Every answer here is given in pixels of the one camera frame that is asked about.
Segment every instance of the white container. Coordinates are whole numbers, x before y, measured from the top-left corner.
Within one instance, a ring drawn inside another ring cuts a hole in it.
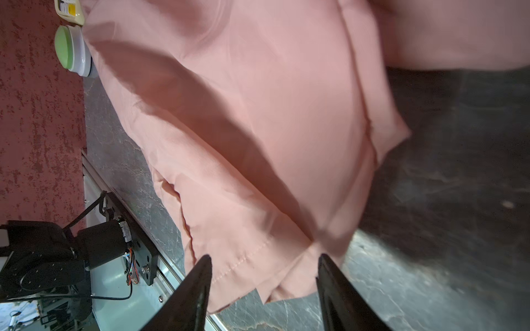
[[[72,68],[68,68],[68,70],[78,73],[80,76],[87,77],[90,73],[90,64],[92,62],[89,48],[85,44],[79,25],[68,26],[68,29],[72,36],[74,53]]]

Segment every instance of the metal plate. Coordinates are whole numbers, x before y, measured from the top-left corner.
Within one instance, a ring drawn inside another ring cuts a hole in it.
[[[126,221],[129,225],[132,236],[132,249],[134,250],[135,261],[138,266],[138,274],[144,279],[147,285],[152,285],[153,279],[156,277],[158,250],[114,193],[107,193],[105,200],[107,202],[107,208],[113,210],[114,219]]]
[[[73,285],[85,279],[84,261],[45,262],[26,273],[20,286],[26,291]]]

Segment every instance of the black cable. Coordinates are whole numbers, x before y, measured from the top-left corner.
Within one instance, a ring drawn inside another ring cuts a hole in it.
[[[134,254],[134,251],[132,252],[132,258],[131,258],[131,267],[130,267],[130,271],[132,272],[133,271],[133,268],[135,266],[135,260],[136,260],[136,255]]]
[[[79,216],[76,217],[75,220],[73,220],[72,222],[70,222],[70,224],[68,224],[67,226],[65,226],[63,228],[63,230],[66,230],[66,229],[69,229],[71,228],[72,226],[76,225],[77,223],[79,223],[79,221],[81,221],[92,209],[94,209],[98,204],[100,205],[100,211],[103,209],[103,200],[105,199],[105,195],[107,194],[106,191],[103,191],[101,192],[101,195],[100,197],[92,202],[92,204],[90,206],[88,206],[88,208],[86,208]]]
[[[6,302],[20,302],[20,301],[28,301],[28,300],[40,300],[40,299],[98,299],[98,300],[127,300],[129,299],[133,294],[133,283],[131,282],[131,292],[129,293],[128,297],[124,298],[113,298],[113,297],[99,297],[99,296],[84,296],[84,295],[57,295],[57,296],[40,296],[40,297],[31,297],[31,298],[24,298],[24,299],[7,299],[7,300],[0,300],[0,303],[6,303]]]
[[[20,313],[22,313],[24,311],[24,309],[26,309],[26,307],[30,304],[30,301],[26,302],[25,305],[22,306],[22,308],[20,308]]]
[[[17,322],[17,323],[24,324],[24,323],[36,320],[37,318],[39,318],[39,316],[33,317],[32,319],[28,319],[28,320],[25,320],[25,321],[22,321],[22,322]]]
[[[127,267],[127,269],[125,269],[125,272],[124,274],[127,274],[129,272],[129,270],[131,269],[131,267],[133,266],[133,258],[134,258],[134,251],[131,250],[132,253],[129,253],[129,266]]]

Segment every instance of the red textured wall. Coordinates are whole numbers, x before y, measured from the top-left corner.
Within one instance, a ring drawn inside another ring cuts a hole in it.
[[[0,223],[83,210],[83,82],[55,55],[53,0],[0,0]]]

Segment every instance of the metal bracket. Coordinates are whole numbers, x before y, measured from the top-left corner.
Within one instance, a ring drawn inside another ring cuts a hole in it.
[[[147,237],[140,225],[129,214],[114,193],[107,193],[106,202],[106,212],[108,214],[111,214],[119,222],[127,222],[131,235],[131,245],[138,267],[138,274],[144,279],[147,285],[152,285],[156,277],[158,263],[158,250],[155,244]]]
[[[46,315],[46,316],[42,316],[40,318],[40,324],[41,325],[46,325],[46,324],[49,324],[49,323],[54,322],[54,321],[57,321],[57,316],[56,315],[52,315],[52,317],[50,317],[49,315]]]
[[[20,280],[20,286],[26,291],[42,291],[73,285],[84,279],[84,261],[44,262],[28,271]]]
[[[205,255],[141,330],[204,330],[210,285],[211,258]]]

